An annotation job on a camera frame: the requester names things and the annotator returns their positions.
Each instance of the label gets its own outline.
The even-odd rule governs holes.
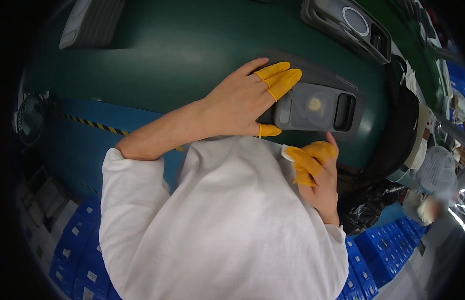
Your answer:
[[[87,287],[84,287],[83,300],[93,300],[94,293],[90,291]]]
[[[88,271],[87,278],[91,279],[92,282],[96,283],[96,279],[98,278],[98,276],[95,273]]]
[[[69,249],[63,249],[62,250],[62,255],[64,255],[66,257],[66,259],[69,258],[70,254],[71,254],[71,250],[69,250]]]
[[[60,281],[63,280],[63,276],[61,275],[61,273],[59,273],[59,271],[56,271],[56,277],[59,278]]]

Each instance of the hand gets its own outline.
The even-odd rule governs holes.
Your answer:
[[[339,216],[337,211],[338,171],[336,169],[339,148],[330,132],[326,133],[325,136],[327,141],[336,148],[337,155],[328,159],[323,164],[323,169],[314,177],[316,186],[310,187],[299,184],[298,188],[302,198],[318,211],[324,224],[334,224],[339,226]]]
[[[196,102],[202,112],[200,119],[212,131],[209,135],[260,134],[256,119],[287,93],[302,75],[299,69],[289,69],[288,62],[267,67],[270,72],[262,73],[265,80],[255,73],[249,75],[268,60],[258,58],[246,63],[226,77],[204,99]],[[274,125],[261,124],[261,131],[263,136],[281,133]]]

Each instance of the circular ring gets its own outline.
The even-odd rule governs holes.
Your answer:
[[[353,12],[356,12],[356,14],[360,15],[362,20],[364,21],[364,24],[366,24],[366,32],[365,33],[361,33],[359,31],[357,31],[354,27],[351,26],[351,24],[349,23],[348,19],[346,18],[346,11],[348,10],[351,10]],[[342,9],[342,17],[344,18],[344,21],[346,21],[347,25],[352,29],[354,30],[357,34],[359,34],[360,36],[362,37],[366,37],[368,34],[369,34],[369,25],[368,25],[368,22],[366,21],[366,19],[363,17],[363,15],[361,15],[360,12],[358,12],[355,8],[353,7],[350,7],[350,6],[346,6]]]

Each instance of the white cloth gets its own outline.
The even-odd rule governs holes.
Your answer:
[[[335,299],[345,233],[286,181],[267,141],[196,141],[169,196],[163,159],[102,166],[99,241],[124,299]]]

